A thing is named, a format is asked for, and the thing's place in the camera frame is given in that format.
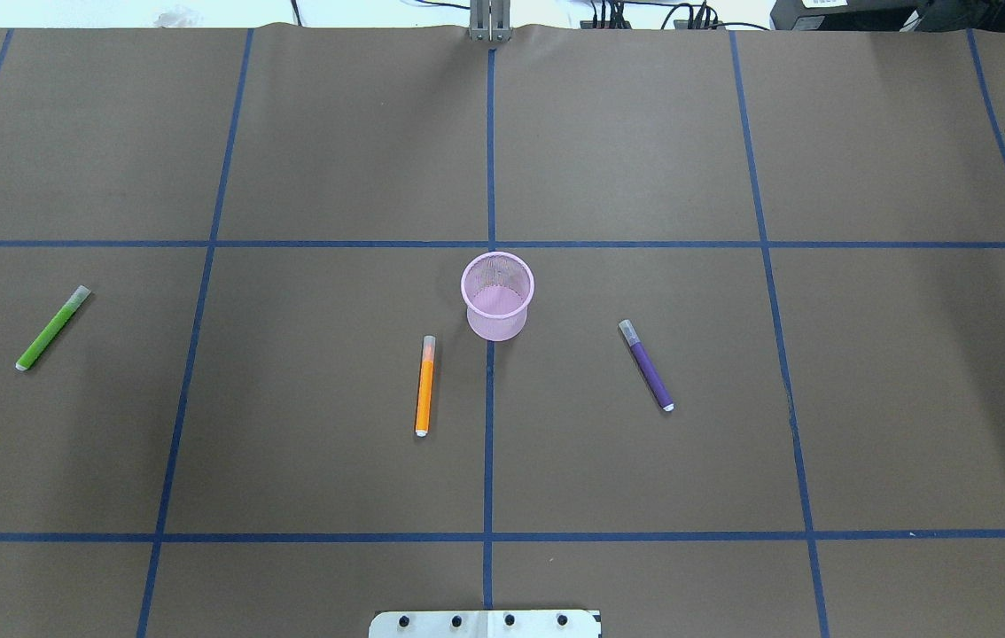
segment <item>white bracket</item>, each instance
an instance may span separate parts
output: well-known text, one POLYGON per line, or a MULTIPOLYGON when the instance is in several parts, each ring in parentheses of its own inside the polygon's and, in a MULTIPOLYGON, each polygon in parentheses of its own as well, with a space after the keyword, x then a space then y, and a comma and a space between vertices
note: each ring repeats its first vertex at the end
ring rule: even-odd
POLYGON ((511 40, 511 0, 470 0, 471 40, 511 40))
POLYGON ((601 612, 384 612, 372 619, 369 638, 601 638, 601 612))

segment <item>pink cup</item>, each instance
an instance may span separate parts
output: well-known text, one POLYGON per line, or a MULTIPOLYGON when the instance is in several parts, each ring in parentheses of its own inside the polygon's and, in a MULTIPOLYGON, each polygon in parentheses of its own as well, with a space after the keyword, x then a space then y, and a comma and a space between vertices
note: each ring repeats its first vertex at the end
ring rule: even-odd
POLYGON ((535 274, 508 251, 489 251, 471 259, 459 280, 467 324, 491 342, 514 338, 527 325, 527 306, 535 297, 535 274))

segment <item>green marker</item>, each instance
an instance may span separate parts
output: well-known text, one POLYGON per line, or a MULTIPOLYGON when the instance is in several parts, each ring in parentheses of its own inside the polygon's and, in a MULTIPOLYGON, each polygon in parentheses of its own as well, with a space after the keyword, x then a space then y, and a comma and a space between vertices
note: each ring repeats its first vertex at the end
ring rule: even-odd
POLYGON ((65 323, 69 322, 69 317, 73 315, 73 312, 77 311, 77 308, 80 307, 80 302, 85 301, 88 293, 89 289, 85 286, 77 286, 77 290, 73 291, 72 296, 69 297, 69 301, 66 301, 61 306, 61 310, 57 311, 57 314, 54 314, 53 318, 49 320, 49 323, 45 326, 45 330, 41 331, 40 335, 37 335, 34 343, 29 344, 26 352, 18 358, 18 362, 13 365, 16 371, 29 371, 29 367, 33 366, 34 361, 37 361, 37 358, 41 356, 45 347, 48 347, 53 338, 56 338, 57 333, 61 332, 61 328, 64 328, 65 323))

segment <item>white plate with holes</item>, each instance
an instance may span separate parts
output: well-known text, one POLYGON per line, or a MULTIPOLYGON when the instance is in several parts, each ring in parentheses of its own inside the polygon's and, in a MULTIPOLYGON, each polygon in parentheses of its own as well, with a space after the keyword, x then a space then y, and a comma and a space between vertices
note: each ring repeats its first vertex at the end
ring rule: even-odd
POLYGON ((601 612, 498 610, 384 612, 369 638, 600 638, 601 612))

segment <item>purple marker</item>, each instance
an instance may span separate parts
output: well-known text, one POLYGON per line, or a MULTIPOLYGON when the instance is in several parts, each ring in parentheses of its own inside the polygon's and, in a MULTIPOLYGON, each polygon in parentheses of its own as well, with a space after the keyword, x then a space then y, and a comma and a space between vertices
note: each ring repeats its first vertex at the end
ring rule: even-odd
POLYGON ((664 412, 672 412, 676 408, 676 404, 672 402, 671 395, 668 395, 668 388, 663 387, 663 381, 660 380, 656 367, 652 366, 652 360, 648 359, 648 352, 644 351, 644 344, 641 344, 641 339, 637 338, 633 323, 625 318, 619 324, 619 327, 620 333, 625 336, 625 341, 628 342, 628 350, 633 352, 637 366, 640 367, 644 379, 648 381, 648 388, 651 388, 656 403, 664 412))

